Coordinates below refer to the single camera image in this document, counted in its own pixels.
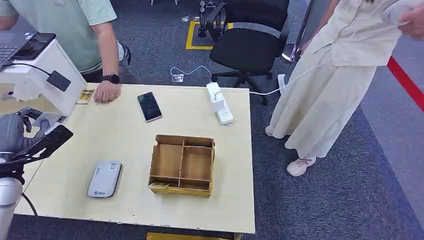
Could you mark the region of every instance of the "beige dress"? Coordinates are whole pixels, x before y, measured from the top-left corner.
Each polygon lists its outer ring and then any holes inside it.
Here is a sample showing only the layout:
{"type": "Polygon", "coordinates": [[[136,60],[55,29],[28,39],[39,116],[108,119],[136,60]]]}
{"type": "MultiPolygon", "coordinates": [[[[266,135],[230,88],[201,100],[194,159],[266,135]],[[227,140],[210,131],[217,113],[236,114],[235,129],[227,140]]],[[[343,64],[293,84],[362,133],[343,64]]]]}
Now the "beige dress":
{"type": "Polygon", "coordinates": [[[300,158],[327,155],[397,43],[400,31],[381,18],[393,2],[340,1],[297,63],[289,82],[300,77],[281,94],[268,134],[290,135],[285,146],[300,158]]]}

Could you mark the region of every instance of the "white sneaker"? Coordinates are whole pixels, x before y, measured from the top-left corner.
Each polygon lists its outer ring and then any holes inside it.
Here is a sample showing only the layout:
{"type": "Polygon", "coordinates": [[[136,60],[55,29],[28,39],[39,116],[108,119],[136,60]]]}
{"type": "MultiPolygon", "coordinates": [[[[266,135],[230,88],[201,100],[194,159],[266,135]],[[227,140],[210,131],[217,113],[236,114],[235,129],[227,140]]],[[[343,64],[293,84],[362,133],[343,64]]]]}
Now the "white sneaker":
{"type": "Polygon", "coordinates": [[[274,128],[271,127],[271,125],[265,127],[265,133],[266,135],[273,137],[274,128]]]}
{"type": "Polygon", "coordinates": [[[314,165],[317,161],[316,157],[311,158],[299,158],[296,161],[292,161],[287,166],[287,172],[293,177],[299,177],[306,172],[306,168],[314,165]]]}

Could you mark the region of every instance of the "laptop keyboard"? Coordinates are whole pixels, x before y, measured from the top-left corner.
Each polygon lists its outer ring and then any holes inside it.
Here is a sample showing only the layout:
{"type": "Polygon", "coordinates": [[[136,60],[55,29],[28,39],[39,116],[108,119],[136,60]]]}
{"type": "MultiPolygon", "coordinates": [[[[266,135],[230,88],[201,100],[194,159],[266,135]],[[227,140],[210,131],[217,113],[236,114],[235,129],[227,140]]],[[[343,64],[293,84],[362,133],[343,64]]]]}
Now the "laptop keyboard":
{"type": "Polygon", "coordinates": [[[0,44],[0,64],[8,61],[19,48],[18,45],[4,45],[0,44]]]}

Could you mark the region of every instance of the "chair armrest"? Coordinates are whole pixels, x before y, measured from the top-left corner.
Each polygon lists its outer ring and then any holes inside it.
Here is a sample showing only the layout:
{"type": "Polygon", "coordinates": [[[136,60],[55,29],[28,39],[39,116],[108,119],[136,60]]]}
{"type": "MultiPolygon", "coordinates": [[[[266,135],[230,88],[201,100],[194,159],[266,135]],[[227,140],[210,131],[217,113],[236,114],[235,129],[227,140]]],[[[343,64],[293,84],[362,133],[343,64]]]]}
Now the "chair armrest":
{"type": "Polygon", "coordinates": [[[214,21],[217,18],[217,16],[221,14],[221,11],[224,9],[226,5],[227,3],[222,3],[218,5],[206,18],[206,29],[209,32],[210,36],[212,37],[214,43],[217,42],[220,37],[219,34],[217,34],[214,31],[214,21]]]}
{"type": "Polygon", "coordinates": [[[281,29],[280,35],[279,35],[279,51],[278,55],[280,56],[284,48],[287,44],[287,39],[289,38],[290,29],[292,28],[293,24],[293,16],[290,13],[287,13],[287,19],[285,20],[284,26],[281,29]]]}

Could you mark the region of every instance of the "black watch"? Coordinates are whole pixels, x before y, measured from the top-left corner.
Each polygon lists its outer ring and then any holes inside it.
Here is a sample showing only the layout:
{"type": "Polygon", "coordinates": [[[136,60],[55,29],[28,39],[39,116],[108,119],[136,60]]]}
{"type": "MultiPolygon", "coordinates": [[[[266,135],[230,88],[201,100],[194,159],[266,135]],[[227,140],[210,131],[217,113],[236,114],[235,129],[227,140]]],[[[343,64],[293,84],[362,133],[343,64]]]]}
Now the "black watch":
{"type": "Polygon", "coordinates": [[[112,75],[103,76],[103,81],[109,81],[113,84],[119,84],[120,78],[118,75],[112,74],[112,75]]]}

